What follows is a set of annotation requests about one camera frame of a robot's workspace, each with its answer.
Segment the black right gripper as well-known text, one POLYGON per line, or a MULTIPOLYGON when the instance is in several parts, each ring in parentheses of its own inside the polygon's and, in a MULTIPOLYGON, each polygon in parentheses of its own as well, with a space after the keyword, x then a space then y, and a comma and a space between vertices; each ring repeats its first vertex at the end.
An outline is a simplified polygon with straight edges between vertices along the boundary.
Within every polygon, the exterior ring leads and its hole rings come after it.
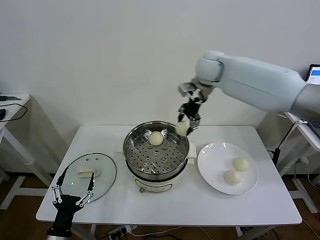
POLYGON ((184 116, 189 118, 189 128, 186 135, 190 135, 194 130, 196 130, 200 125, 201 117, 199 115, 199 109, 203 103, 208 99, 207 96, 199 93, 198 95, 186 94, 188 97, 188 102, 183 103, 178 109, 178 123, 182 122, 184 116))

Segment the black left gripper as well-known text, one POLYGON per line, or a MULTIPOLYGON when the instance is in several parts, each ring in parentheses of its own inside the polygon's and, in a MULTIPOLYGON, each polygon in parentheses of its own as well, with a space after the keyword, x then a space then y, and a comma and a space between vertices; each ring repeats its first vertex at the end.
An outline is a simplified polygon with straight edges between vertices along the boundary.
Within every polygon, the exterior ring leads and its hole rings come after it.
POLYGON ((87 187, 87 192, 83 197, 62 194, 61 187, 63 185, 68 167, 58 177, 56 183, 51 186, 53 205, 57 210, 57 214, 53 223, 54 229, 70 229, 76 212, 82 209, 90 199, 94 196, 94 173, 91 174, 87 187))

